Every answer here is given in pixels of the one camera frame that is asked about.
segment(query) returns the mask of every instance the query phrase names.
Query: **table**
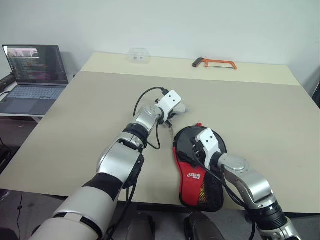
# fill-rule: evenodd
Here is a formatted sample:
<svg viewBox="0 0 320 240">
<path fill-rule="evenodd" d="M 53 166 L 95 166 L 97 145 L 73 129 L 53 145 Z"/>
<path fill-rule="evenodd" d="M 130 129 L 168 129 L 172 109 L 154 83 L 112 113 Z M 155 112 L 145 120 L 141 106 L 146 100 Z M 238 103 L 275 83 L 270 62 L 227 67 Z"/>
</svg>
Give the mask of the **table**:
<svg viewBox="0 0 320 240">
<path fill-rule="evenodd" d="M 140 94 L 163 86 L 188 108 L 172 120 L 174 134 L 203 123 L 268 179 L 285 212 L 320 213 L 320 111 L 288 67 L 193 68 L 192 62 L 152 57 L 144 65 L 121 54 L 93 54 L 0 175 L 0 188 L 71 195 L 95 175 L 100 154 L 132 119 Z M 154 91 L 142 102 L 159 97 Z M 159 138 L 160 150 L 143 152 L 133 201 L 179 205 L 169 129 L 160 126 Z M 155 143 L 154 132 L 149 141 Z M 224 207 L 237 208 L 227 195 Z"/>
</svg>

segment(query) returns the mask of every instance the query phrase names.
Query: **gray floor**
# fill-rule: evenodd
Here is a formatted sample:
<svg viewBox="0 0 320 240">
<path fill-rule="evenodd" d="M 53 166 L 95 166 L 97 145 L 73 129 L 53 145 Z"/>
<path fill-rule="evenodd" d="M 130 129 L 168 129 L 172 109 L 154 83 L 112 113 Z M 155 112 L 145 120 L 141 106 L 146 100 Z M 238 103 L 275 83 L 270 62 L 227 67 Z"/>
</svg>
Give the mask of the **gray floor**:
<svg viewBox="0 0 320 240">
<path fill-rule="evenodd" d="M 0 118 L 0 135 L 9 146 L 20 146 L 36 126 L 30 121 L 17 121 Z M 11 191 L 0 201 L 0 227 L 10 228 L 18 234 L 17 206 L 21 193 Z M 21 215 L 19 219 L 20 239 L 26 240 L 31 236 L 33 229 L 52 216 L 54 210 L 62 203 L 61 200 L 35 193 L 23 193 Z M 125 239 L 128 226 L 136 214 L 136 204 L 133 204 L 125 221 L 114 235 L 115 240 Z M 122 210 L 119 206 L 114 218 L 117 219 Z M 176 212 L 146 212 L 153 216 L 156 222 L 156 240 L 183 240 L 183 220 L 188 214 Z M 251 232 L 251 225 L 246 222 L 244 212 L 238 210 L 220 210 L 219 212 L 206 213 L 215 222 L 226 240 L 246 240 Z M 292 220 L 296 229 L 304 240 L 320 239 L 320 216 L 295 218 Z M 256 233 L 255 240 L 261 239 Z"/>
</svg>

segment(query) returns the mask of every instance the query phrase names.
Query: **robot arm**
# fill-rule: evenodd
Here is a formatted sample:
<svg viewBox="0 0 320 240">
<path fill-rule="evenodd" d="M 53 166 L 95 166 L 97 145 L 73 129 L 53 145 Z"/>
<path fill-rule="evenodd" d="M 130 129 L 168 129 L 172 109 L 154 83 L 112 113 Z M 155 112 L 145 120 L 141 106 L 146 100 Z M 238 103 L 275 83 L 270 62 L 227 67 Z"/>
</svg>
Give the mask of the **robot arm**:
<svg viewBox="0 0 320 240">
<path fill-rule="evenodd" d="M 204 166 L 208 170 L 212 167 L 220 169 L 225 179 L 237 188 L 262 239 L 301 240 L 291 220 L 279 206 L 268 181 L 250 168 L 246 159 L 221 154 L 219 143 L 209 128 L 199 133 L 195 142 L 195 150 L 205 152 Z"/>
<path fill-rule="evenodd" d="M 167 121 L 170 112 L 181 102 L 174 91 L 156 105 L 143 106 L 100 156 L 96 176 L 53 213 L 31 240 L 97 240 L 106 235 L 121 189 L 137 181 L 155 124 Z"/>
</svg>

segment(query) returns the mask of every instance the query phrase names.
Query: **black cord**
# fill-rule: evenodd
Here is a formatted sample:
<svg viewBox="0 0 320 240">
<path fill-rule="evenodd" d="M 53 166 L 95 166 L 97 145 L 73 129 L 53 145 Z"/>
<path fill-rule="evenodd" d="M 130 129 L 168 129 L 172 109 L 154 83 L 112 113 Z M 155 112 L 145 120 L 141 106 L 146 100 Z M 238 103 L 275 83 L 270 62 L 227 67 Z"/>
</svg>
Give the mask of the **black cord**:
<svg viewBox="0 0 320 240">
<path fill-rule="evenodd" d="M 142 93 L 141 96 L 138 98 L 138 101 L 136 101 L 136 104 L 135 104 L 135 106 L 134 106 L 133 116 L 136 115 L 137 107 L 138 107 L 141 99 L 144 97 L 144 95 L 146 95 L 148 92 L 150 92 L 150 91 L 152 91 L 152 90 L 155 90 L 155 89 L 160 89 L 161 91 L 164 91 L 164 90 L 165 90 L 163 87 L 155 86 L 155 87 L 152 87 L 152 88 L 148 89 L 148 90 L 145 91 L 144 93 Z"/>
<path fill-rule="evenodd" d="M 256 234 L 256 223 L 255 221 L 252 221 L 252 220 L 251 220 L 251 223 L 252 223 L 252 230 L 251 230 L 251 235 L 249 237 L 249 240 L 253 240 Z"/>
<path fill-rule="evenodd" d="M 155 87 L 152 87 L 148 90 L 146 90 L 144 93 L 141 94 L 141 96 L 138 98 L 138 101 L 136 101 L 136 104 L 134 106 L 134 110 L 133 110 L 133 116 L 136 115 L 136 112 L 137 112 L 137 108 L 138 108 L 138 105 L 141 101 L 141 99 L 144 97 L 144 95 L 146 95 L 148 92 L 152 91 L 152 90 L 155 90 L 155 89 L 160 89 L 163 93 L 163 95 L 166 95 L 169 91 L 167 89 L 165 89 L 164 87 L 160 87 L 160 86 L 155 86 Z M 156 141 L 158 142 L 158 147 L 154 146 L 153 144 L 151 144 L 150 142 L 147 141 L 147 144 L 156 149 L 156 150 L 159 150 L 160 149 L 160 140 L 159 140 L 159 135 L 158 135 L 158 126 L 159 126 L 159 122 L 156 123 L 156 127 L 155 127 L 155 135 L 156 135 Z"/>
<path fill-rule="evenodd" d="M 19 214 L 18 214 L 18 217 L 16 219 L 16 225 L 18 226 L 18 236 L 19 236 L 19 240 L 20 240 L 20 226 L 19 226 L 19 218 L 20 218 L 20 213 L 21 213 L 21 209 L 22 209 L 22 206 L 21 206 L 21 203 L 22 203 L 22 197 L 24 195 L 24 192 L 22 191 L 21 192 L 21 199 L 20 199 L 20 204 L 19 206 L 17 207 L 17 210 L 19 210 Z"/>
<path fill-rule="evenodd" d="M 159 140 L 159 135 L 158 135 L 158 127 L 159 127 L 159 122 L 156 123 L 155 126 L 155 136 L 156 136 L 156 141 L 158 142 L 158 147 L 155 147 L 154 145 L 152 145 L 150 142 L 147 141 L 147 143 L 149 144 L 150 147 L 154 148 L 155 150 L 159 150 L 161 145 L 160 145 L 160 140 Z"/>
<path fill-rule="evenodd" d="M 243 207 L 247 212 L 248 212 L 248 207 L 246 206 L 246 204 L 228 187 L 227 183 L 226 183 L 226 179 L 224 178 L 224 166 L 222 166 L 222 179 L 216 175 L 215 173 L 213 173 L 212 171 L 208 170 L 197 158 L 197 156 L 195 155 L 195 152 L 192 151 L 193 154 L 193 158 L 196 159 L 196 161 L 198 162 L 198 164 L 200 165 L 201 168 L 203 168 L 207 173 L 209 173 L 211 176 L 213 176 L 215 179 L 217 179 L 225 188 L 226 192 L 228 193 L 228 195 L 230 196 L 230 198 L 239 206 Z M 256 223 L 251 220 L 252 222 L 252 230 L 251 230 L 251 235 L 249 237 L 249 240 L 253 240 L 255 233 L 256 233 Z"/>
<path fill-rule="evenodd" d="M 203 165 L 200 160 L 198 159 L 198 157 L 196 156 L 196 153 L 194 151 L 192 151 L 193 154 L 193 158 L 197 161 L 197 163 L 200 165 L 201 168 L 203 168 L 208 174 L 210 174 L 211 176 L 213 176 L 215 179 L 217 179 L 225 188 L 225 190 L 227 191 L 227 193 L 229 194 L 229 196 L 232 196 L 232 200 L 239 206 L 247 209 L 247 206 L 245 205 L 245 203 L 228 187 L 228 185 L 215 173 L 213 173 L 212 171 L 208 170 L 205 165 Z"/>
<path fill-rule="evenodd" d="M 6 149 L 8 149 L 9 154 L 10 154 L 10 158 L 11 158 L 11 156 L 12 156 L 12 151 L 11 151 L 11 149 L 10 149 L 7 145 L 5 145 L 4 141 L 2 141 L 1 136 L 0 136 L 0 142 L 2 143 L 2 145 L 3 145 Z"/>
<path fill-rule="evenodd" d="M 134 197 L 135 191 L 136 191 L 136 187 L 137 187 L 137 181 L 133 184 L 131 193 L 130 193 L 130 197 L 127 198 L 127 201 L 125 203 L 124 209 L 121 213 L 121 216 L 119 217 L 118 221 L 116 223 L 114 223 L 112 226 L 110 226 L 106 233 L 107 233 L 107 238 L 106 240 L 113 240 L 112 236 L 114 235 L 114 233 L 116 232 L 117 228 L 119 227 L 120 223 L 125 219 L 126 213 L 130 207 L 130 204 L 132 202 L 132 198 Z M 129 196 L 129 188 L 126 189 L 126 196 Z"/>
<path fill-rule="evenodd" d="M 8 94 L 8 93 L 10 93 L 10 91 L 5 91 L 5 92 L 3 92 L 3 93 L 0 94 L 0 97 L 1 97 L 3 94 Z"/>
</svg>

